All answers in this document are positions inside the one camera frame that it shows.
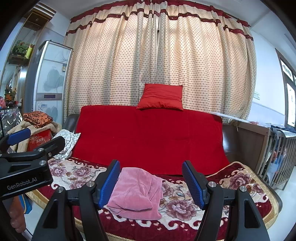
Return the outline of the person left hand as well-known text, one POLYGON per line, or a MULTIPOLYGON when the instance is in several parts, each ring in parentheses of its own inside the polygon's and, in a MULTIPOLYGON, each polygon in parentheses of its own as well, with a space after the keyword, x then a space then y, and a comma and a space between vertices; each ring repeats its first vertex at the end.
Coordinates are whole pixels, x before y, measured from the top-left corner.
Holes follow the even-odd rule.
POLYGON ((21 205, 19 197, 14 197, 9 209, 9 215, 11 218, 11 226, 17 233, 22 233, 26 229, 26 222, 23 213, 23 207, 21 205))

